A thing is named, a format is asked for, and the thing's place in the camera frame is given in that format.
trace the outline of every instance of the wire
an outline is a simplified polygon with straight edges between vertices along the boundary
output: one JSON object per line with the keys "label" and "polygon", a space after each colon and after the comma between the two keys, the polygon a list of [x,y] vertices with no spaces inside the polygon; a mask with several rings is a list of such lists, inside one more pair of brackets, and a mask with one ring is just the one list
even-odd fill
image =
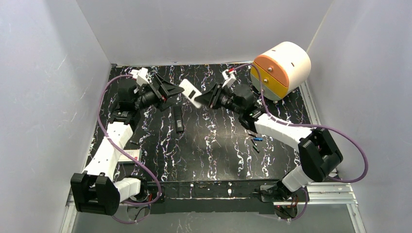
{"label": "wire", "polygon": [[300,218],[303,215],[303,213],[306,211],[306,207],[308,206],[308,201],[309,201],[308,192],[306,191],[305,188],[300,188],[300,189],[302,189],[303,192],[305,193],[305,205],[303,206],[302,212],[300,212],[300,214],[298,216],[296,216],[294,218],[291,218],[291,220],[298,220],[298,218]]}
{"label": "wire", "polygon": [[119,223],[123,223],[123,224],[136,224],[135,221],[132,221],[132,222],[123,221],[123,220],[120,220],[120,219],[116,218],[114,215],[112,216],[112,219],[116,220]]}
{"label": "wire", "polygon": [[145,206],[145,207],[142,207],[142,208],[138,211],[138,213],[137,213],[137,215],[136,215],[136,217],[135,217],[135,221],[136,221],[137,217],[139,216],[140,212],[141,212],[142,210],[144,210],[144,209],[147,209],[147,208],[148,208],[148,207]]}
{"label": "wire", "polygon": [[294,207],[296,207],[298,203],[299,203],[299,197],[296,195],[296,204],[294,205]]}
{"label": "wire", "polygon": [[118,151],[120,151],[120,153],[122,153],[124,156],[126,156],[127,158],[129,158],[130,160],[132,160],[135,164],[137,164],[138,166],[140,166],[143,170],[145,170],[150,176],[151,178],[154,180],[154,182],[156,182],[156,186],[158,188],[158,193],[157,196],[154,200],[149,201],[149,202],[144,202],[144,203],[134,203],[134,202],[130,202],[130,201],[124,201],[123,203],[132,205],[132,206],[143,206],[143,205],[148,205],[148,204],[152,204],[154,202],[156,202],[160,196],[162,195],[162,188],[160,186],[160,182],[157,179],[157,177],[144,165],[142,164],[140,161],[136,160],[134,157],[130,156],[128,153],[126,153],[124,150],[122,150],[119,146],[117,146],[113,140],[110,138],[109,134],[107,133],[107,130],[104,128],[103,124],[102,124],[102,120],[100,119],[100,109],[102,108],[102,103],[103,103],[103,97],[104,94],[106,93],[106,90],[108,89],[108,87],[116,80],[120,79],[120,78],[132,78],[132,75],[128,75],[128,74],[123,74],[123,75],[119,75],[117,77],[114,77],[112,80],[110,80],[106,86],[104,87],[104,90],[102,92],[102,95],[100,96],[100,101],[99,101],[99,109],[97,111],[97,122],[101,128],[101,130],[103,131],[104,136],[107,138],[107,140],[110,142],[110,144],[112,144],[112,146],[114,148],[116,148]]}
{"label": "wire", "polygon": [[295,203],[295,197],[292,198],[292,203],[290,206],[288,206],[288,208],[292,207],[294,203]]}
{"label": "wire", "polygon": [[359,150],[360,154],[362,155],[363,162],[364,162],[364,164],[365,164],[365,167],[364,167],[364,169],[363,169],[363,173],[362,173],[359,177],[357,177],[356,179],[352,179],[352,180],[341,180],[341,179],[336,179],[336,178],[333,178],[333,177],[329,177],[331,180],[333,180],[333,181],[338,181],[338,182],[342,182],[342,183],[355,183],[355,182],[358,182],[358,181],[362,180],[362,179],[366,176],[366,174],[368,173],[368,169],[369,169],[368,159],[366,158],[366,154],[365,154],[365,152],[363,151],[363,149],[361,148],[361,146],[360,146],[357,142],[355,142],[355,140],[353,140],[351,137],[349,137],[349,136],[346,135],[345,133],[341,132],[340,130],[337,130],[337,129],[332,128],[332,127],[329,127],[329,126],[314,125],[314,124],[289,124],[289,123],[285,123],[285,122],[283,122],[283,121],[278,121],[278,119],[277,119],[276,117],[274,117],[274,116],[269,112],[268,106],[267,106],[266,103],[265,103],[265,97],[264,97],[264,95],[263,95],[263,82],[262,82],[262,77],[261,77],[261,75],[260,75],[260,71],[259,71],[259,69],[257,68],[257,66],[256,66],[255,64],[253,64],[253,63],[248,63],[248,64],[243,64],[243,65],[241,65],[241,66],[238,66],[238,67],[234,68],[234,70],[238,70],[238,69],[240,69],[240,68],[242,68],[242,67],[245,67],[245,66],[253,66],[253,67],[256,69],[257,75],[259,76],[259,82],[260,82],[260,98],[262,99],[262,104],[263,104],[263,106],[265,107],[266,114],[267,114],[272,120],[274,120],[276,123],[279,123],[279,124],[281,124],[281,125],[286,125],[286,126],[292,126],[292,127],[307,127],[307,128],[323,128],[323,129],[327,129],[327,130],[333,131],[333,132],[335,132],[335,133],[337,133],[337,134],[340,134],[341,136],[343,136],[344,138],[346,138],[348,141],[350,141],[350,142]]}
{"label": "wire", "polygon": [[145,199],[143,200],[133,200],[131,198],[128,199],[128,201],[133,202],[133,203],[138,203],[138,202],[144,202],[145,200],[147,200],[150,197],[150,194],[148,193],[145,197]]}
{"label": "wire", "polygon": [[291,219],[293,218],[286,209],[280,208],[280,207],[275,207],[280,213],[289,216]]}

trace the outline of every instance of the white wall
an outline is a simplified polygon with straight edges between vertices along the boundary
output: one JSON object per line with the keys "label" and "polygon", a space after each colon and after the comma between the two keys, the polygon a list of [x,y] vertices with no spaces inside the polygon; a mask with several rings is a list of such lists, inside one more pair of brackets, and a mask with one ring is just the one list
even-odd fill
{"label": "white wall", "polygon": [[[412,2],[337,0],[309,49],[309,86],[323,124],[365,149],[366,178],[354,183],[368,232],[410,232],[412,166]],[[356,150],[338,139],[339,171],[363,171]]]}
{"label": "white wall", "polygon": [[332,0],[77,0],[111,63],[253,60],[283,41],[306,49]]}
{"label": "white wall", "polygon": [[109,70],[74,0],[0,2],[0,232],[59,232]]}

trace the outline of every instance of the black marker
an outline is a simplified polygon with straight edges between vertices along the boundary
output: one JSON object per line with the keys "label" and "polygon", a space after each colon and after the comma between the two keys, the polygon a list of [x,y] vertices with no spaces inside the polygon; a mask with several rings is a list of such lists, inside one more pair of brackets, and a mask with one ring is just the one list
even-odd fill
{"label": "black marker", "polygon": [[174,130],[176,133],[183,133],[185,131],[185,126],[183,125],[183,116],[182,116],[182,106],[175,105],[173,107],[173,116],[174,116]]}
{"label": "black marker", "polygon": [[136,146],[139,146],[139,145],[140,145],[139,142],[135,142],[135,141],[132,141],[132,140],[130,140],[129,142],[132,143],[132,144],[135,144]]}
{"label": "black marker", "polygon": [[253,146],[253,149],[255,149],[256,152],[259,154],[260,153],[259,149],[255,145],[252,145],[252,146]]}
{"label": "black marker", "polygon": [[252,141],[252,143],[253,143],[253,145],[255,146],[255,147],[257,147],[258,145],[256,144],[256,142],[253,140],[253,139],[250,139],[251,141]]}

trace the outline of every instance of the white cylinder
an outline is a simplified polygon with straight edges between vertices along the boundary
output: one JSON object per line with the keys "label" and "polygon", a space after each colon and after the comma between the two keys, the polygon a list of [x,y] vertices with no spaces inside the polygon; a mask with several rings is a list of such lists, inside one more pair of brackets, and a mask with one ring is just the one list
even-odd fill
{"label": "white cylinder", "polygon": [[[254,63],[261,69],[262,80],[266,79],[264,95],[269,99],[273,99],[269,92],[284,98],[308,78],[311,69],[308,54],[292,42],[276,45],[256,57]],[[251,77],[253,84],[260,90],[260,84],[253,80],[258,79],[255,76]]]}

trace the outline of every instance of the table surface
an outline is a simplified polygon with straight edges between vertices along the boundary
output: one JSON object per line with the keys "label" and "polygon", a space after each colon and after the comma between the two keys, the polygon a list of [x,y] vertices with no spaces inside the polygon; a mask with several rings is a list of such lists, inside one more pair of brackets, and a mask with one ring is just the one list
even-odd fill
{"label": "table surface", "polygon": [[[234,66],[236,64],[147,68],[150,75],[158,73],[175,84],[188,79],[201,92],[206,92],[214,83],[223,81],[223,70]],[[128,74],[134,68],[112,68],[109,79]],[[236,76],[235,85],[247,83],[253,90],[247,68],[238,71]],[[115,105],[117,91],[118,82],[112,84],[104,97],[101,111],[104,124]],[[150,107],[141,113],[142,118],[131,138],[140,145],[128,143],[125,146],[128,150],[141,149],[142,162],[162,181],[280,179],[300,163],[294,149],[265,135],[260,135],[263,142],[257,142],[260,153],[256,153],[247,130],[238,122],[238,116],[228,110],[196,109],[183,95],[177,97],[177,103],[182,104],[184,134],[174,131],[171,109],[161,112]],[[293,123],[309,123],[299,88],[277,103],[269,100],[267,103],[270,112],[279,118]],[[96,128],[89,161],[102,138],[103,133]],[[115,180],[130,174],[142,175],[142,169],[134,164],[118,165]]]}

